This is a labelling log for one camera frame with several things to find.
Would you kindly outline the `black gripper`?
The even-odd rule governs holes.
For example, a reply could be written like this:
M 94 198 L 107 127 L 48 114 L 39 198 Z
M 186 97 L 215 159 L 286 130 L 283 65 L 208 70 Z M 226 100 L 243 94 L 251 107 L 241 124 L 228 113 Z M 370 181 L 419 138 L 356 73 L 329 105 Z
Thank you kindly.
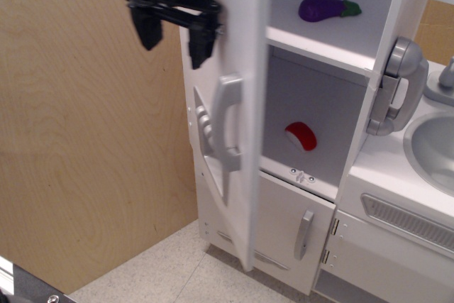
M 221 5 L 215 0 L 126 0 L 143 47 L 162 40 L 162 21 L 189 29 L 189 56 L 197 70 L 211 57 Z

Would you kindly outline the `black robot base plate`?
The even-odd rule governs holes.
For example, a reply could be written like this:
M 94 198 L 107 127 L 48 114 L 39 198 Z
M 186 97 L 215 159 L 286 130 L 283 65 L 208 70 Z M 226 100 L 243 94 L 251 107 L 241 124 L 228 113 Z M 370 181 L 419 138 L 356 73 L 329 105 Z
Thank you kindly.
M 1 257 L 1 302 L 74 302 L 40 278 Z

